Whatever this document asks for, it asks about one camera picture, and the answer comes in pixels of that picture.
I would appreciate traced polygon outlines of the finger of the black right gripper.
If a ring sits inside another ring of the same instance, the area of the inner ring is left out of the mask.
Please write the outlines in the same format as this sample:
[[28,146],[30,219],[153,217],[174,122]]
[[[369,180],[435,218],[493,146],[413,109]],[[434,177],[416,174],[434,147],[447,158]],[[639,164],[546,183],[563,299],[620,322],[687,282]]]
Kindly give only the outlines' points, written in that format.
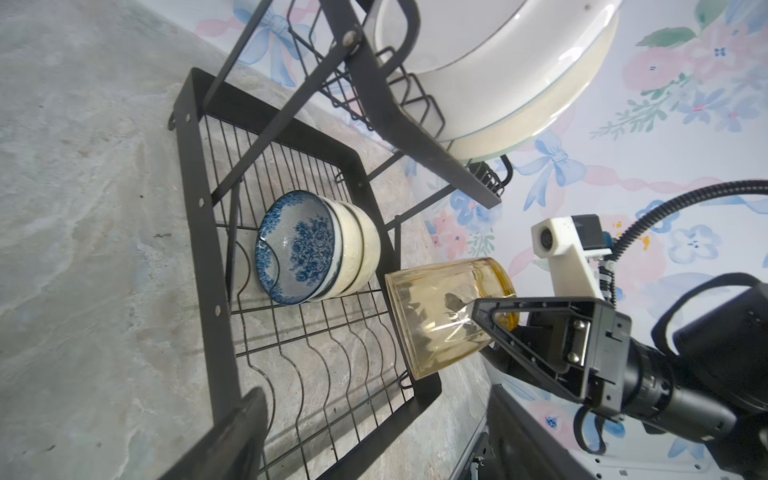
[[479,298],[471,319],[543,389],[587,396],[587,353],[600,302],[590,297]]

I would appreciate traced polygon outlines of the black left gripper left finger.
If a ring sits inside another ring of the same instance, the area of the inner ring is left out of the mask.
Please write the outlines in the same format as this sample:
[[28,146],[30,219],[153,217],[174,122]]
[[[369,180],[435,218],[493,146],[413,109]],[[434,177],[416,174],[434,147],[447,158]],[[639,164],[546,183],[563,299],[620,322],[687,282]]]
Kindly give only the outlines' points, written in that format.
[[160,479],[257,479],[268,426],[266,394],[255,387]]

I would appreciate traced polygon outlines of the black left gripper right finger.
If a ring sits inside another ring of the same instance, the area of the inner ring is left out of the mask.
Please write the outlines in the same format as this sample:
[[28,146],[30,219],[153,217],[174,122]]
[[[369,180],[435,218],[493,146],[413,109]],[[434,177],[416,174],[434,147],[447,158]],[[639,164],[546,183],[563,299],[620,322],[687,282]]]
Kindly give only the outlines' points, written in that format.
[[487,409],[490,457],[486,479],[589,479],[585,469],[500,385]]

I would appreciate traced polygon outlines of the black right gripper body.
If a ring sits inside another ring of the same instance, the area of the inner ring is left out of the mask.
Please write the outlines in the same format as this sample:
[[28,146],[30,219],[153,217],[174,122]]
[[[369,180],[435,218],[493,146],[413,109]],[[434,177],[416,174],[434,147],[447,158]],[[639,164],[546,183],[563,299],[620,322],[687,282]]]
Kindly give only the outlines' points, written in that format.
[[566,400],[586,405],[598,414],[614,418],[621,414],[622,409],[631,321],[611,304],[604,300],[598,301],[600,304],[593,320],[587,353],[587,396],[584,399]]

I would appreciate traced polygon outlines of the cream plate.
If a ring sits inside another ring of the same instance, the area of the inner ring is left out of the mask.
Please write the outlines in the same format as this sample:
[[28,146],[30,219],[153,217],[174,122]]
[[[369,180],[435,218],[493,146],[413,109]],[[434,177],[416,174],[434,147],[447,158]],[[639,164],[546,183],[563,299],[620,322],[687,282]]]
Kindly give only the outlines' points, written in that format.
[[460,162],[488,160],[507,153],[551,126],[587,89],[602,66],[619,25],[615,14],[579,60],[536,99],[498,123],[447,145]]

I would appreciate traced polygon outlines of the blue floral bowl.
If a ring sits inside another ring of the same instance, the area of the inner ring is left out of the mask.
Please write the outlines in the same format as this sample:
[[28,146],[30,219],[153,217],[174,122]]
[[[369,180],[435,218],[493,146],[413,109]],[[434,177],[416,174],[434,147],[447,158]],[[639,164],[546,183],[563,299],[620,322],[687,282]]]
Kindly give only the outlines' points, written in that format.
[[336,214],[321,196],[286,193],[266,212],[255,247],[259,282],[282,305],[297,305],[326,292],[341,263]]

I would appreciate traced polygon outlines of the cream ribbed bowl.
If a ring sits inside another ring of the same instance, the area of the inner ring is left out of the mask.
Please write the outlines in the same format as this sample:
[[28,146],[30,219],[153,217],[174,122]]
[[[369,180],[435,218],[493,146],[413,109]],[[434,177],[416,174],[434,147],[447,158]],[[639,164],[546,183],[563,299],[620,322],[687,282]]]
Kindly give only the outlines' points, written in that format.
[[341,256],[334,260],[328,282],[314,301],[343,297],[363,289],[373,277],[381,255],[378,230],[362,208],[327,197],[323,197],[323,201],[339,226]]

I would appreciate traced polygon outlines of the yellow glass cup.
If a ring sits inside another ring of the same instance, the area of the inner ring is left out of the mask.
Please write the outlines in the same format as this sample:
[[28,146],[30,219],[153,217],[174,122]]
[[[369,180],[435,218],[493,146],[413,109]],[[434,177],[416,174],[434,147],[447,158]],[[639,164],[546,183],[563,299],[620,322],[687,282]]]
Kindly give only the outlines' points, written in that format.
[[489,257],[391,272],[385,284],[406,364],[416,381],[492,343],[472,320],[475,300],[516,295],[506,271]]

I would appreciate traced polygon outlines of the white plate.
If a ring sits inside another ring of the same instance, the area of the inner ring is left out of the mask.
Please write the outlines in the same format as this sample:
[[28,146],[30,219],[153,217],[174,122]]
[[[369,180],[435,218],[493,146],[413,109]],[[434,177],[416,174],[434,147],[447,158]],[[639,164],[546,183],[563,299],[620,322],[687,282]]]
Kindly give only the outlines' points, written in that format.
[[511,118],[540,97],[567,101],[594,76],[618,24],[618,1],[377,1],[365,22],[383,61],[388,48],[413,46],[402,62],[438,109],[409,101],[406,111],[447,144]]

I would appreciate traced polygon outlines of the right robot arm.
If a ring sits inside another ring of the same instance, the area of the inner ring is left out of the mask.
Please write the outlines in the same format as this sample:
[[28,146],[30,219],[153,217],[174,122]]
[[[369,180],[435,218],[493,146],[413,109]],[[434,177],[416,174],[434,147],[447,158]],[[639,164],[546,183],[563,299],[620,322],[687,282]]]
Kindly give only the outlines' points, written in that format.
[[631,319],[591,297],[485,298],[468,304],[470,321],[487,333],[483,351],[503,373],[578,407],[572,430],[596,431],[630,417],[647,433],[702,444],[717,466],[746,479],[767,475],[767,286],[747,274],[713,278],[700,292],[736,287],[739,294],[670,331],[689,301],[683,295],[654,325],[652,343],[632,337]]

